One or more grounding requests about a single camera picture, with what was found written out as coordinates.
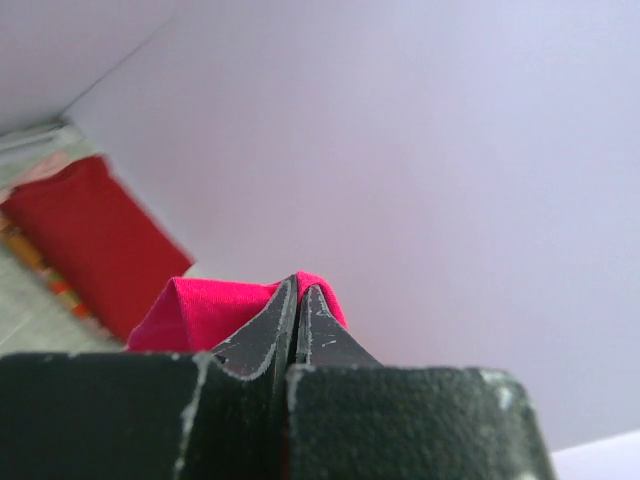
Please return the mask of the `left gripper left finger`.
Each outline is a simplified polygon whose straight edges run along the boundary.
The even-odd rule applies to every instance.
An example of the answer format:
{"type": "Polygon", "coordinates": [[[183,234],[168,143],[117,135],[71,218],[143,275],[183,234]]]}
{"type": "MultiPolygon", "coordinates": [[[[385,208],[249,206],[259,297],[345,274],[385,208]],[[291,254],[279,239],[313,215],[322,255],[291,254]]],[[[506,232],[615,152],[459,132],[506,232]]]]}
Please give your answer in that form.
{"type": "Polygon", "coordinates": [[[5,479],[276,479],[297,283],[201,353],[1,360],[5,479]]]}

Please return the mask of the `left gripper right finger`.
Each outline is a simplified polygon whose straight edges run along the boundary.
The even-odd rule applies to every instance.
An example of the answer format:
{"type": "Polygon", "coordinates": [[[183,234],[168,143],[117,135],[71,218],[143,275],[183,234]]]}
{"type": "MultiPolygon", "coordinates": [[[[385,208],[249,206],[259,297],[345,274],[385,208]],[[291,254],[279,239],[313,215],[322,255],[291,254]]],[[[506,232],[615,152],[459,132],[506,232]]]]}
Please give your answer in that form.
{"type": "Polygon", "coordinates": [[[301,302],[287,375],[292,479],[552,479],[525,388],[488,368],[385,366],[331,314],[301,302]]]}

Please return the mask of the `pink t shirt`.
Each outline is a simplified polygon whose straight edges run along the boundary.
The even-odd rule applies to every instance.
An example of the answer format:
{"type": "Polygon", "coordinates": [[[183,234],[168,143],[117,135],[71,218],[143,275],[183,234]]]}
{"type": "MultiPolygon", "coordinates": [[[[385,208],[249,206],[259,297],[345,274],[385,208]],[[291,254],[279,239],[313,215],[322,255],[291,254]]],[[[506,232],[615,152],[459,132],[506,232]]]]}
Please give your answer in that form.
{"type": "Polygon", "coordinates": [[[173,277],[130,334],[126,350],[210,350],[258,315],[279,286],[173,277]]]}

